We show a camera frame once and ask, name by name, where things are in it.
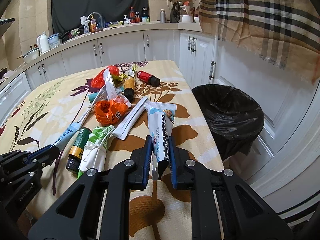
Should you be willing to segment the orange dish soap bottle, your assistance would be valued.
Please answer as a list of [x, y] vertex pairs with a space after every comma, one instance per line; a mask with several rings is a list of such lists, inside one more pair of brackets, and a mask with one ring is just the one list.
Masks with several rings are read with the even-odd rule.
[[94, 32], [97, 28], [96, 20], [93, 15], [91, 16], [90, 26], [91, 26], [91, 32]]

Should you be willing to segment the green yellow label bottle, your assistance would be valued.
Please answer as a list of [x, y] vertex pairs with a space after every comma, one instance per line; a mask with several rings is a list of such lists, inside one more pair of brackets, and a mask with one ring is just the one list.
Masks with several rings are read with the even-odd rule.
[[73, 174], [77, 174], [79, 172], [84, 148], [91, 132], [92, 131], [87, 127], [81, 128], [68, 153], [66, 169]]

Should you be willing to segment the white pot on counter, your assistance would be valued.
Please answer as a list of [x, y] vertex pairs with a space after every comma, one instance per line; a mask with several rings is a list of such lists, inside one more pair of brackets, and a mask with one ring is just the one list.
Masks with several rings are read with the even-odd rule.
[[23, 55], [24, 63], [29, 63], [30, 61], [35, 60], [39, 57], [40, 50], [39, 48], [34, 48]]

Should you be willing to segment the white blue printed tube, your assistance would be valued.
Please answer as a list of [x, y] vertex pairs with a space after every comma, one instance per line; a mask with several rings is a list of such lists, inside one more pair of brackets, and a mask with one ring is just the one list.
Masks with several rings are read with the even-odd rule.
[[169, 137], [174, 126], [177, 106], [148, 100], [145, 103], [148, 128], [153, 143], [152, 179], [161, 180], [170, 163]]

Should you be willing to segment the white paper packet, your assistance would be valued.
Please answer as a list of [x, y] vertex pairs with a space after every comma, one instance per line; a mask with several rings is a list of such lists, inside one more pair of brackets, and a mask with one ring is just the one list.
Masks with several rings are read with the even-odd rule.
[[145, 96], [139, 100], [135, 107], [129, 112], [122, 122], [114, 129], [112, 135], [120, 140], [125, 140], [129, 131], [134, 126], [138, 118], [145, 110], [145, 103], [148, 101], [148, 97]]

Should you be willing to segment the green white bag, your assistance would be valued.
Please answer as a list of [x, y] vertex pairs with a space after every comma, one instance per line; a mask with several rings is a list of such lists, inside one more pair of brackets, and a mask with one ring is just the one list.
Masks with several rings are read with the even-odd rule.
[[91, 168], [95, 168], [98, 172], [104, 170], [107, 154], [107, 141], [113, 130], [113, 125], [105, 127], [97, 126], [90, 133], [79, 166], [78, 179]]

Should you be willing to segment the white kettle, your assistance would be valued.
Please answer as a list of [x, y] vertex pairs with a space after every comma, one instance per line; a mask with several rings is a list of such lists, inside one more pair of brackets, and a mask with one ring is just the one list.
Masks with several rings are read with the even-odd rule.
[[40, 54], [43, 54], [43, 53], [50, 51], [48, 37], [46, 35], [46, 32], [43, 32], [41, 35], [39, 35], [37, 37], [36, 43], [37, 43], [37, 46], [40, 50]]

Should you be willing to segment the orange plastic bag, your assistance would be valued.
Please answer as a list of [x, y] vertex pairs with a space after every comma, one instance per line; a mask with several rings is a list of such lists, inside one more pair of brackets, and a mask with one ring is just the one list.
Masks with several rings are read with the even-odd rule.
[[97, 122], [103, 126], [117, 124], [124, 116], [129, 106], [121, 98], [115, 98], [110, 101], [98, 101], [94, 107], [94, 113]]

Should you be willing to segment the plaid beige cloth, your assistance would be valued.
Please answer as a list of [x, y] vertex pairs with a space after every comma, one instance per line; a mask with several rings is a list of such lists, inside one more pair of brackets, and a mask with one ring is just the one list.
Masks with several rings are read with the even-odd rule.
[[205, 34], [319, 79], [319, 13], [310, 0], [200, 0], [199, 18]]

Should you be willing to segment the black lined trash bin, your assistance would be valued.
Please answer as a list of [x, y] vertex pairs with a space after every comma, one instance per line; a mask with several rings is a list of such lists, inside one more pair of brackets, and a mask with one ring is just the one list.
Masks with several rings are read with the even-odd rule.
[[249, 154], [264, 126], [260, 105], [232, 86], [200, 85], [192, 89], [222, 160]]

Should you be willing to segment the orange label brown bottle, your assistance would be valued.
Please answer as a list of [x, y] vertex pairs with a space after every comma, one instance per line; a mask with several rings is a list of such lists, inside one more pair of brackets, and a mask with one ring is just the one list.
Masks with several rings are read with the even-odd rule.
[[134, 77], [127, 77], [124, 82], [124, 96], [129, 100], [129, 102], [132, 102], [133, 97], [135, 94], [135, 78]]

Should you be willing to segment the teal white tube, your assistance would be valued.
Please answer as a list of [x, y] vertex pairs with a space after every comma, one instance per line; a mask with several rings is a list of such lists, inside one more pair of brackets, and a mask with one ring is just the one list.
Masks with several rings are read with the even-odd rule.
[[[117, 87], [117, 88], [116, 88], [116, 91], [117, 91], [118, 93], [122, 93], [122, 92], [124, 91], [124, 88], [123, 88], [123, 87]], [[94, 99], [96, 98], [97, 95], [98, 95], [98, 92], [89, 94], [89, 95], [88, 95], [89, 102], [92, 103], [92, 102], [94, 101]]]

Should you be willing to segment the silver thermos bottle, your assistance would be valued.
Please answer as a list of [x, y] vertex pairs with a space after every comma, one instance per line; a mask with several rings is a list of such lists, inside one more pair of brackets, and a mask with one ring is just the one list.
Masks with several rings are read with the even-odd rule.
[[165, 23], [166, 22], [166, 15], [165, 15], [165, 10], [161, 9], [160, 10], [160, 22]]

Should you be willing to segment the blue white long tube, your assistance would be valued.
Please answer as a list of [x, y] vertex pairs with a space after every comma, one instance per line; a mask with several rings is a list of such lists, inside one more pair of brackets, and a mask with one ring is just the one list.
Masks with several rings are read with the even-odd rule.
[[87, 107], [87, 110], [84, 112], [84, 114], [81, 116], [81, 118], [77, 122], [71, 123], [67, 129], [58, 137], [56, 142], [52, 145], [57, 147], [60, 151], [65, 148], [65, 146], [68, 144], [70, 139], [75, 135], [75, 133], [83, 126], [86, 119], [88, 118], [89, 114], [93, 111], [93, 108], [95, 104], [98, 102], [98, 99], [102, 96], [106, 95], [106, 88], [103, 86], [97, 96], [94, 98], [92, 103]]

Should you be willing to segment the white base cabinets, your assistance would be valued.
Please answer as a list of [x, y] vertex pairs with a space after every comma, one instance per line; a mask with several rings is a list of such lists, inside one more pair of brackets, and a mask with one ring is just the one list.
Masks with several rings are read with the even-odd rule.
[[172, 60], [190, 88], [209, 83], [217, 42], [196, 31], [139, 30], [101, 37], [36, 60], [1, 89], [1, 123], [35, 88], [48, 81], [111, 64]]

